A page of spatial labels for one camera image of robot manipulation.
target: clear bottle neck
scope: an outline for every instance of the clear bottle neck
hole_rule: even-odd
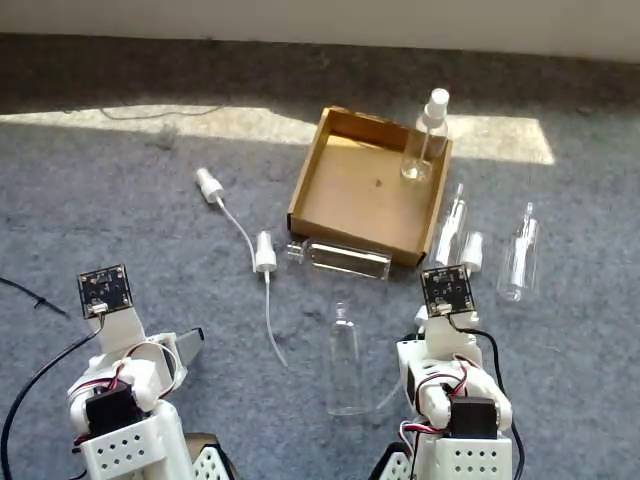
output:
[[[302,263],[304,261],[304,242],[289,242],[285,250],[285,254],[289,260]]]

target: empty glass bottle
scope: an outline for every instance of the empty glass bottle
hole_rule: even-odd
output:
[[[391,256],[353,247],[345,247],[320,240],[290,242],[287,256],[299,263],[334,272],[351,273],[361,277],[386,280],[391,268]]]
[[[347,304],[338,302],[335,320],[329,327],[326,400],[330,415],[366,411],[362,363],[358,328],[348,318]]]
[[[520,302],[537,295],[536,263],[539,225],[528,203],[522,222],[507,243],[498,293],[507,300]]]

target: circuit board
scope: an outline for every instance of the circuit board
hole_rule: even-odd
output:
[[[107,305],[104,314],[133,306],[123,264],[78,275],[78,290],[84,318],[96,317],[94,308],[101,304]]]
[[[424,270],[420,281],[429,317],[475,311],[464,265]]]

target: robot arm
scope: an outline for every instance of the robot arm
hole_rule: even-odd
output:
[[[147,337],[124,265],[80,275],[78,285],[85,318],[101,328],[102,353],[68,390],[89,478],[232,478],[215,448],[203,449],[192,465],[180,417],[163,400],[182,384],[202,348],[202,331]]]
[[[397,343],[400,375],[416,418],[402,422],[405,442],[378,462],[373,479],[510,480],[512,408],[482,368],[479,318],[463,266],[422,273],[424,339]],[[409,442],[406,433],[415,433]]]

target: black cable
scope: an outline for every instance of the black cable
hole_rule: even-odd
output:
[[[413,444],[413,459],[411,460],[411,473],[409,474],[409,480],[413,480],[413,472],[416,469],[416,459],[418,458],[418,447],[420,446],[420,434],[422,432],[416,432],[416,438]]]
[[[69,480],[80,480],[81,478],[84,478],[87,476],[87,470],[85,469],[84,472],[82,472],[80,475],[76,475],[75,477],[71,477]]]
[[[20,404],[29,393],[29,390],[36,384],[42,376],[47,373],[52,367],[54,367],[60,360],[65,358],[70,353],[74,352],[89,340],[93,339],[96,335],[98,335],[102,329],[104,328],[104,315],[100,316],[100,326],[95,332],[90,333],[86,337],[78,340],[75,343],[72,343],[67,348],[65,348],[62,352],[60,352],[56,357],[49,361],[46,365],[44,365],[40,370],[33,374],[33,376],[29,379],[29,381],[22,387],[20,393],[16,396],[11,408],[9,409],[9,413],[7,413],[7,417],[4,421],[4,426],[2,427],[2,437],[0,438],[0,460],[2,461],[2,473],[4,474],[4,480],[13,480],[13,476],[11,475],[11,468],[9,466],[9,433],[11,432],[11,425],[13,425],[13,420],[15,419],[16,413]]]
[[[447,315],[447,319],[449,320],[449,324],[451,327],[460,332],[460,333],[468,333],[471,335],[478,335],[479,337],[484,337],[491,343],[491,349],[493,350],[493,365],[496,370],[496,380],[498,381],[498,387],[502,391],[502,393],[507,395],[507,392],[504,389],[504,383],[502,383],[502,372],[500,371],[500,357],[498,356],[498,343],[496,339],[491,336],[491,334],[483,331],[477,330],[475,328],[458,328],[458,326],[453,322],[451,315]],[[520,438],[520,433],[518,432],[518,428],[516,427],[516,421],[514,419],[511,420],[511,431],[513,432],[513,439],[516,441],[516,446],[518,447],[518,466],[516,467],[516,473],[513,476],[513,480],[520,480],[522,477],[522,473],[524,472],[524,462],[525,462],[525,452],[524,452],[524,443],[522,442],[522,438]]]
[[[65,317],[69,316],[67,314],[67,312],[62,310],[60,307],[54,305],[53,303],[49,302],[46,298],[41,297],[37,293],[29,290],[27,287],[25,287],[23,285],[20,285],[19,283],[13,282],[13,281],[11,281],[11,280],[9,280],[7,278],[4,278],[4,277],[0,277],[0,283],[4,283],[5,285],[8,285],[9,287],[17,288],[21,292],[26,293],[31,298],[33,298],[36,301],[36,304],[33,306],[33,308],[38,308],[40,305],[44,305],[45,307],[50,308],[51,310],[53,310],[56,313],[59,313],[60,315],[64,315]]]

